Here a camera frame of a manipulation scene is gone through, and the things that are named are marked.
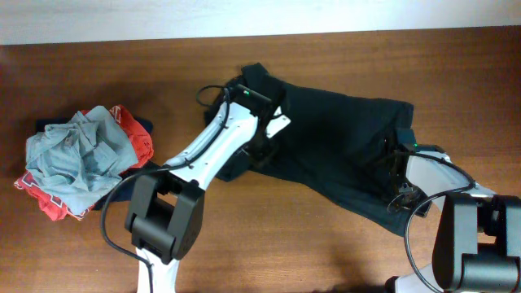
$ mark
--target clothing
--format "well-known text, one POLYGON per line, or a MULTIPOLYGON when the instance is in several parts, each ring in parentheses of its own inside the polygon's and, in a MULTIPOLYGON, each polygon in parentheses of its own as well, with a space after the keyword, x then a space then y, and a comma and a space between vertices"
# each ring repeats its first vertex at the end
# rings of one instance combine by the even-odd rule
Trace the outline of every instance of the clothing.
MULTIPOLYGON (((267 93, 273 90, 272 85, 265 82, 268 72, 261 64, 246 66, 242 71, 242 76, 227 85, 240 83, 270 98, 267 93)), ((412 125, 413 105, 278 82, 286 93, 282 113, 291 123, 273 137, 278 145, 276 154, 262 167, 254 167, 247 155, 238 151, 217 177, 232 181, 251 169, 299 182, 403 236, 409 213, 387 211, 389 202, 384 199, 394 195, 392 181, 389 170, 376 162, 385 155, 386 140, 394 130, 412 125)), ((204 113, 206 124, 217 114, 220 103, 218 98, 204 113)))
POLYGON ((26 169, 42 191, 80 214, 108 193, 119 173, 138 162, 125 132, 104 107, 69 123, 47 125, 27 140, 26 169))
MULTIPOLYGON (((81 111, 83 114, 87 114, 88 111, 81 111)), ((114 120, 116 123, 118 123, 121 128, 127 133, 129 136, 133 136, 134 139, 131 139, 132 147, 134 148, 134 151, 136 152, 136 155, 138 157, 138 163, 132 166, 131 168, 134 168, 136 165, 144 164, 143 168, 158 168, 159 166, 153 164, 152 162, 149 162, 148 160, 150 157, 153 156, 154 150, 152 146, 152 140, 150 137, 150 134, 152 133, 152 130, 154 129, 154 125, 146 119, 136 117, 135 119, 132 117, 132 115, 129 113, 128 110, 126 110, 122 105, 114 106, 109 110, 111 115, 115 118, 114 120), (132 121, 137 121, 139 125, 135 125, 132 121)), ((70 121, 70 118, 52 118, 52 119, 39 119, 36 121, 35 124, 35 130, 36 132, 43 132, 45 131, 46 125, 52 125, 52 124, 65 124, 70 121)), ((125 179, 127 176, 137 172, 139 169, 130 169, 123 174, 121 174, 121 177, 125 179)), ((26 190, 29 195, 36 198, 38 200, 38 205, 40 209, 52 220, 62 220, 67 215, 73 216, 78 220, 83 219, 83 217, 86 215, 87 212, 89 212, 91 209, 98 210, 100 209, 104 202, 106 196, 103 196, 92 208, 86 209, 84 212, 82 212, 80 215, 74 215, 70 209, 67 207, 67 205, 59 199, 57 196, 48 195, 45 192, 43 192, 38 186, 37 183, 33 180, 33 177, 30 173, 26 172, 22 177, 18 178, 18 180, 15 182, 16 188, 20 190, 26 190)), ((134 186, 132 184, 128 184, 123 186, 120 190, 118 190, 117 194, 114 196, 112 201, 127 201, 130 200, 132 197, 132 192, 134 190, 134 186)))

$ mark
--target dark garment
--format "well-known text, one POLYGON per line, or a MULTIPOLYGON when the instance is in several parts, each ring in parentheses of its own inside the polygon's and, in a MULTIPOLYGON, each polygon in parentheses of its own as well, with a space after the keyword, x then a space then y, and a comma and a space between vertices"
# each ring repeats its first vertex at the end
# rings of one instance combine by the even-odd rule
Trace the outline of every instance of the dark garment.
MULTIPOLYGON (((143 118, 134 118, 139 124, 148 132, 152 133, 152 130, 154 129, 154 125, 149 120, 143 119, 143 118)), ((50 119, 39 119, 36 120, 35 128, 36 132, 43 132, 45 131, 46 125, 51 124, 65 124, 68 123, 71 119, 70 118, 50 118, 50 119)), ((152 162, 148 162, 143 166, 143 168, 158 168, 158 166, 152 162)), ((125 179, 128 176, 141 171, 141 168, 131 168, 124 173, 121 174, 121 178, 125 179)), ((132 192, 134 191, 134 184, 125 184, 123 187, 121 187, 117 191, 117 195, 115 195, 114 199, 112 201, 120 202, 120 201, 127 201, 132 198, 132 192)), ((103 204, 105 203, 105 199, 107 196, 103 196, 96 204, 94 205, 93 210, 99 210, 103 207, 103 204)))
MULTIPOLYGON (((228 85, 243 84, 263 93, 262 65, 243 68, 228 85)), ((355 98, 280 81, 286 91, 282 113, 291 123, 274 136, 277 153, 261 168, 238 151, 217 174, 232 181, 251 169, 271 177, 299 182, 342 208, 364 216, 403 236, 407 211, 388 212, 394 196, 389 169, 376 162, 385 155, 386 138, 396 128, 409 129, 413 105, 384 98, 355 98)), ((204 114, 206 124, 221 100, 204 114)))

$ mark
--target wire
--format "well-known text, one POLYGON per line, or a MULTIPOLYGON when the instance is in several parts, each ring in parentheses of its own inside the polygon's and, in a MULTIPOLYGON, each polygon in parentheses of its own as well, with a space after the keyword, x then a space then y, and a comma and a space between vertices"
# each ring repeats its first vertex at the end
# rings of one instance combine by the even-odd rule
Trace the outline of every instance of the wire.
POLYGON ((180 169, 180 168, 185 168, 187 166, 190 166, 192 163, 194 163, 201 155, 204 154, 204 152, 206 152, 208 150, 208 148, 213 144, 213 142, 215 142, 215 140, 217 139, 217 137, 219 137, 219 135, 221 134, 221 132, 225 129, 226 127, 226 122, 228 121, 228 115, 230 114, 230 104, 231 104, 231 99, 230 99, 230 91, 224 87, 224 86, 221 86, 221 85, 207 85, 205 86, 204 88, 202 88, 201 90, 198 91, 197 95, 199 96, 199 94, 206 90, 206 89, 210 89, 210 88, 220 88, 224 91, 224 100, 225 100, 225 103, 226 103, 226 112, 225 112, 225 117, 224 117, 224 120, 222 121, 221 123, 221 127, 219 128, 219 130, 217 130, 217 132, 213 135, 213 137, 210 139, 210 141, 204 146, 204 148, 198 152, 196 155, 194 155, 192 158, 190 158, 189 160, 186 160, 185 162, 183 162, 182 164, 179 164, 179 165, 175 165, 175 166, 168 166, 168 167, 162 167, 162 168, 157 168, 157 169, 152 169, 152 170, 144 170, 144 171, 141 171, 139 173, 135 173, 135 174, 132 174, 130 176, 128 176, 127 178, 125 178, 124 180, 120 181, 116 186, 114 186, 114 188, 112 189, 112 191, 108 194, 107 196, 107 200, 105 201, 105 204, 103 205, 103 208, 102 208, 102 211, 101 211, 101 220, 100 220, 100 229, 101 229, 101 234, 103 236, 103 239, 105 239, 105 242, 112 248, 116 249, 117 251, 123 253, 123 254, 126 254, 127 256, 130 256, 130 257, 133 257, 134 259, 136 260, 139 260, 141 261, 143 264, 145 264, 145 266, 147 267, 147 271, 148 271, 148 282, 149 282, 149 285, 150 285, 150 293, 153 293, 154 292, 154 288, 153 288, 153 277, 152 277, 152 264, 150 263, 150 261, 142 258, 141 256, 138 256, 137 254, 131 252, 131 251, 128 251, 126 249, 124 249, 123 247, 120 247, 119 245, 115 244, 109 237, 108 237, 108 234, 107 234, 107 229, 105 227, 105 220, 107 219, 107 211, 108 211, 108 206, 110 204, 110 202, 113 200, 114 196, 117 194, 117 191, 122 187, 124 186, 125 184, 128 184, 128 182, 132 181, 133 179, 136 179, 137 177, 139 176, 142 176, 142 175, 148 175, 148 174, 154 174, 154 173, 162 173, 162 172, 168 172, 168 171, 173 171, 173 170, 177 170, 177 169, 180 169))
POLYGON ((405 252, 407 253, 407 258, 409 259, 410 266, 413 268, 414 273, 416 273, 416 275, 418 276, 420 281, 422 281, 422 283, 427 288, 429 288, 431 291, 433 291, 435 293, 443 293, 443 291, 438 290, 438 288, 436 288, 435 286, 430 284, 429 281, 425 279, 425 277, 422 275, 422 273, 418 269, 418 266, 416 266, 416 262, 414 262, 414 258, 413 258, 413 254, 412 254, 411 249, 410 249, 410 242, 409 242, 409 227, 410 227, 410 223, 413 221, 413 218, 414 218, 414 215, 416 214, 416 212, 423 205, 425 205, 427 203, 430 203, 431 201, 433 201, 435 199, 438 199, 440 197, 446 196, 446 194, 448 194, 448 193, 463 192, 463 191, 471 190, 471 189, 475 188, 475 180, 474 180, 474 178, 471 177, 471 175, 469 175, 463 169, 459 168, 457 165, 452 164, 452 163, 450 163, 450 162, 448 162, 448 161, 446 161, 444 159, 437 158, 437 157, 432 156, 432 155, 401 152, 401 153, 395 153, 395 154, 391 155, 391 157, 394 157, 394 156, 417 156, 417 157, 424 158, 424 159, 434 160, 434 161, 436 161, 436 162, 438 162, 440 164, 444 164, 444 165, 449 166, 450 168, 453 168, 454 170, 460 172, 460 174, 463 175, 465 177, 465 179, 467 179, 468 182, 469 182, 469 184, 467 186, 455 188, 455 189, 452 189, 452 190, 442 191, 440 193, 437 193, 435 195, 431 195, 428 198, 424 199, 415 208, 413 208, 411 210, 411 212, 409 214, 409 217, 407 218, 407 222, 405 223, 405 233, 404 233, 405 252))
POLYGON ((221 89, 221 90, 223 90, 224 88, 225 87, 222 86, 222 85, 206 85, 205 87, 201 88, 197 92, 197 94, 195 94, 195 101, 197 101, 197 103, 199 105, 203 106, 203 107, 211 107, 212 104, 207 104, 207 103, 201 101, 201 97, 200 97, 201 93, 204 92, 207 89, 221 89))

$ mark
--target light blue cloth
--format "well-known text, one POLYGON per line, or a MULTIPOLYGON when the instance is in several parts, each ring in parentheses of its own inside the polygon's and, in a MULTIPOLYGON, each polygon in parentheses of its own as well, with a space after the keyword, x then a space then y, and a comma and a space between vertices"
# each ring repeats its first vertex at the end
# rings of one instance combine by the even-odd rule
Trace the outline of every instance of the light blue cloth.
POLYGON ((47 125, 27 140, 25 168, 39 187, 79 215, 106 195, 138 162, 129 138, 105 107, 47 125))

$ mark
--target wooden table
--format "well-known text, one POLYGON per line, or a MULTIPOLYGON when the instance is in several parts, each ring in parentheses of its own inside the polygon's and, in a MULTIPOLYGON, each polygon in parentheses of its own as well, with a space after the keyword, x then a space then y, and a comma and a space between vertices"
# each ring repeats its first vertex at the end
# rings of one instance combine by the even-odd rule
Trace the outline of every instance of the wooden table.
MULTIPOLYGON (((12 183, 42 117, 122 103, 155 125, 162 164, 204 128, 195 91, 262 62, 296 85, 415 105, 421 143, 441 145, 480 183, 521 194, 521 28, 468 28, 0 47, 0 291, 133 292, 137 261, 112 250, 99 212, 52 222, 12 183)), ((123 246, 127 203, 110 235, 123 246)), ((416 220, 419 265, 439 213, 416 220)), ((255 173, 209 187, 202 232, 181 262, 180 292, 366 291, 410 273, 403 239, 309 188, 255 173)))

